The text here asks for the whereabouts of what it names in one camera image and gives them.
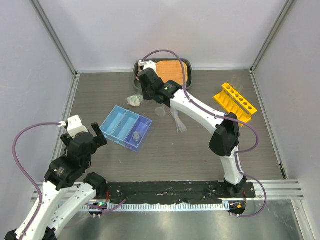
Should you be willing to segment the plastic glove packet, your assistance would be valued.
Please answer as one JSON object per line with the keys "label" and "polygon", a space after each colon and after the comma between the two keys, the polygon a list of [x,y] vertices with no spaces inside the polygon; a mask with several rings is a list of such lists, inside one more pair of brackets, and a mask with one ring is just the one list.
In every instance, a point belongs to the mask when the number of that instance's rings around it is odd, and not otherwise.
{"label": "plastic glove packet", "polygon": [[127,104],[135,108],[139,107],[143,100],[142,94],[135,94],[126,98]]}

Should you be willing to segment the blue three-compartment organizer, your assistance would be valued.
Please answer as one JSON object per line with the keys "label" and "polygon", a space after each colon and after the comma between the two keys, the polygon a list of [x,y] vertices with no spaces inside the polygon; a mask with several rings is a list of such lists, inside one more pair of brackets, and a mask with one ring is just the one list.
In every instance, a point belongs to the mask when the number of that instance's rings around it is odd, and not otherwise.
{"label": "blue three-compartment organizer", "polygon": [[[149,136],[152,124],[151,119],[116,105],[100,129],[106,139],[138,153]],[[139,145],[132,141],[133,132],[142,135]]]}

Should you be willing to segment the clear glass stoppered bottle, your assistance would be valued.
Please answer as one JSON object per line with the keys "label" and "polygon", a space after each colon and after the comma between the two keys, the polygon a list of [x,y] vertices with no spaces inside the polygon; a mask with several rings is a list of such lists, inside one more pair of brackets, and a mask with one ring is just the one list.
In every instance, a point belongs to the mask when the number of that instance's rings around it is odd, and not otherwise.
{"label": "clear glass stoppered bottle", "polygon": [[133,143],[138,146],[140,144],[141,140],[142,140],[141,133],[138,131],[133,132],[133,134],[132,134]]}

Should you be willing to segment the yellow test tube rack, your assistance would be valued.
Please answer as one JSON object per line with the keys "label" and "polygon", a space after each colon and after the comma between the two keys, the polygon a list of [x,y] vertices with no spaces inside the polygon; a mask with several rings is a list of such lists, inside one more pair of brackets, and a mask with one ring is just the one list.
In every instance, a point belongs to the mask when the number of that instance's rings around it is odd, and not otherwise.
{"label": "yellow test tube rack", "polygon": [[234,113],[239,121],[246,124],[251,122],[258,110],[229,83],[226,82],[221,87],[221,92],[213,96],[213,99],[228,114]]}

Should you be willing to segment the clear glass test tube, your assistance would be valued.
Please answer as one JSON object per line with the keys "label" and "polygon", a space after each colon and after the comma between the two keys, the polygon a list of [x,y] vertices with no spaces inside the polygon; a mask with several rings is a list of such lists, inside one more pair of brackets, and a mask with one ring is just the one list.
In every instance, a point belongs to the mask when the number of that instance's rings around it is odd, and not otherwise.
{"label": "clear glass test tube", "polygon": [[238,77],[238,78],[237,78],[237,81],[238,81],[238,86],[237,86],[237,88],[236,88],[236,91],[238,92],[238,89],[239,89],[240,85],[242,85],[242,84],[241,84],[242,79],[241,79],[240,77]]}
{"label": "clear glass test tube", "polygon": [[244,86],[243,85],[240,85],[240,87],[238,88],[237,92],[238,94],[241,96],[242,95],[242,91],[244,89]]}
{"label": "clear glass test tube", "polygon": [[239,83],[238,83],[238,78],[237,78],[237,76],[234,74],[234,75],[232,76],[232,81],[231,81],[230,86],[231,86],[234,90],[236,90],[238,84],[239,84]]}

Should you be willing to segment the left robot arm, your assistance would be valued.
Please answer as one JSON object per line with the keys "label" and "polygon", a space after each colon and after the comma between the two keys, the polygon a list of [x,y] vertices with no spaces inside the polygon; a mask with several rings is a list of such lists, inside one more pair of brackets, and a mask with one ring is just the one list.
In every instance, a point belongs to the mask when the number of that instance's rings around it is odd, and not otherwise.
{"label": "left robot arm", "polygon": [[80,121],[62,121],[58,126],[67,130],[60,137],[65,145],[64,153],[50,163],[42,187],[21,168],[35,186],[38,199],[21,226],[6,234],[6,240],[55,240],[82,206],[93,198],[100,200],[106,195],[107,181],[92,172],[79,190],[58,209],[64,195],[90,168],[97,149],[108,143],[96,122],[91,124],[96,135],[92,135]]}

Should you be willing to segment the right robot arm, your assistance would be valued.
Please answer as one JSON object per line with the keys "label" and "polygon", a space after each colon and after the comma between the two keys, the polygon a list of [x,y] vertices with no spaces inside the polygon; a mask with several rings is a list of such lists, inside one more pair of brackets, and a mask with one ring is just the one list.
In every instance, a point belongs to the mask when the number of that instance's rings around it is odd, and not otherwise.
{"label": "right robot arm", "polygon": [[242,194],[247,178],[242,172],[238,156],[240,128],[237,116],[233,113],[224,115],[192,99],[181,85],[172,80],[164,83],[151,68],[139,72],[137,78],[145,100],[154,100],[184,113],[212,135],[208,146],[220,157],[226,193],[233,198]]}

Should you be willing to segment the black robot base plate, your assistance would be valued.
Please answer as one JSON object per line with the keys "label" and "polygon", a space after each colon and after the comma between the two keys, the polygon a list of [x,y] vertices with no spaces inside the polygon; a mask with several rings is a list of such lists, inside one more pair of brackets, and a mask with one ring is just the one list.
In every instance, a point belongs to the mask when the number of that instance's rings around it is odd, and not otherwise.
{"label": "black robot base plate", "polygon": [[243,189],[235,192],[224,181],[109,181],[89,187],[96,190],[95,200],[109,200],[111,204],[173,205],[187,203],[215,204],[223,199],[253,199],[254,185],[246,182]]}

